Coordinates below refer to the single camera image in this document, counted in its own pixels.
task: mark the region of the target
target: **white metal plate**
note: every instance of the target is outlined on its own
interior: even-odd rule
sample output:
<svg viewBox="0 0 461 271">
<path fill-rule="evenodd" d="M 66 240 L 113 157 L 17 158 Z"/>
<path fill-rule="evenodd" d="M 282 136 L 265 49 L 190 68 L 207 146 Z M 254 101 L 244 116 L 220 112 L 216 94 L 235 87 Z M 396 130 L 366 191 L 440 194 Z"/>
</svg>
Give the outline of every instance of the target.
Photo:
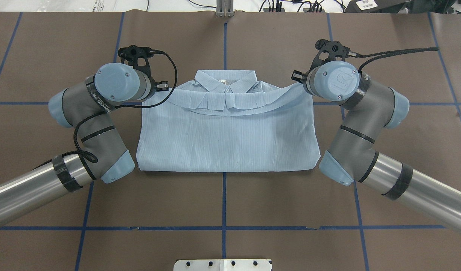
<svg viewBox="0 0 461 271">
<path fill-rule="evenodd" d="M 179 260 L 173 271 L 272 271 L 269 259 Z"/>
</svg>

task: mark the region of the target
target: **shirt collar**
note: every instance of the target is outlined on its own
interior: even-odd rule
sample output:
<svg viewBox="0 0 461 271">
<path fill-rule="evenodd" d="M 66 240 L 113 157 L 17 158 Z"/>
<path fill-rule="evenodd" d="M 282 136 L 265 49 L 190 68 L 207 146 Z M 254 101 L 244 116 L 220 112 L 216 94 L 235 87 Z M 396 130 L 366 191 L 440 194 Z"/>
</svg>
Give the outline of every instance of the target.
<svg viewBox="0 0 461 271">
<path fill-rule="evenodd" d="M 233 80 L 233 84 L 225 85 L 219 79 Z M 201 84 L 208 92 L 228 93 L 225 89 L 230 89 L 232 93 L 247 93 L 257 82 L 256 72 L 253 70 L 198 70 L 195 80 Z"/>
</svg>

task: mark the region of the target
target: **light blue shirt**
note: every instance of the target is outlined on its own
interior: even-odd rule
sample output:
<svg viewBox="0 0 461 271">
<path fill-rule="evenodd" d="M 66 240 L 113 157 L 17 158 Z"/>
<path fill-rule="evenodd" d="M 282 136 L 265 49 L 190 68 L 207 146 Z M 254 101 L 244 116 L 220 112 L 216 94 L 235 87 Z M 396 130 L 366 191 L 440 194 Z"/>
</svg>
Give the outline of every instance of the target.
<svg viewBox="0 0 461 271">
<path fill-rule="evenodd" d="M 141 123 L 141 170 L 295 171 L 320 158 L 312 96 L 302 84 L 278 88 L 249 70 L 199 70 L 165 103 L 142 109 Z"/>
</svg>

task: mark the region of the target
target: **silver metal tube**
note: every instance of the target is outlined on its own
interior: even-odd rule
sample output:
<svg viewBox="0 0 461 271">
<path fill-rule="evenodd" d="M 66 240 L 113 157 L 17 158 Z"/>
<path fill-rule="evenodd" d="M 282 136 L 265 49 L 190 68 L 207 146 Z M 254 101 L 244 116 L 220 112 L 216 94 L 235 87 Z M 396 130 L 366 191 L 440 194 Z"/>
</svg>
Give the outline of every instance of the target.
<svg viewBox="0 0 461 271">
<path fill-rule="evenodd" d="M 364 181 L 364 184 L 371 187 L 380 194 L 385 194 L 394 186 L 401 174 L 402 164 L 382 153 L 379 153 L 378 160 Z"/>
<path fill-rule="evenodd" d="M 80 186 L 92 181 L 78 155 L 65 156 L 64 161 Z M 68 193 L 52 163 L 3 183 L 0 185 L 0 227 Z"/>
<path fill-rule="evenodd" d="M 363 184 L 385 194 L 396 183 L 401 168 L 400 162 L 379 154 L 374 168 Z M 457 189 L 413 170 L 408 188 L 396 201 L 461 233 L 461 191 Z"/>
</svg>

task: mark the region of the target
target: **ur logo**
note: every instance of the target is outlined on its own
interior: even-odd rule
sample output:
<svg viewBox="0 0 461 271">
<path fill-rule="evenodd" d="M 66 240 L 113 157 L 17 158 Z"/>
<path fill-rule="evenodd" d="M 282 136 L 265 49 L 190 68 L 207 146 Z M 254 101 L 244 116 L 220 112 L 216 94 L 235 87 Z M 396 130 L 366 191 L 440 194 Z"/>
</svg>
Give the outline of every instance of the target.
<svg viewBox="0 0 461 271">
<path fill-rule="evenodd" d="M 340 90 L 347 90 L 352 82 L 353 77 L 351 75 L 338 71 L 338 74 L 336 75 L 334 82 L 331 83 L 331 86 Z"/>
</svg>

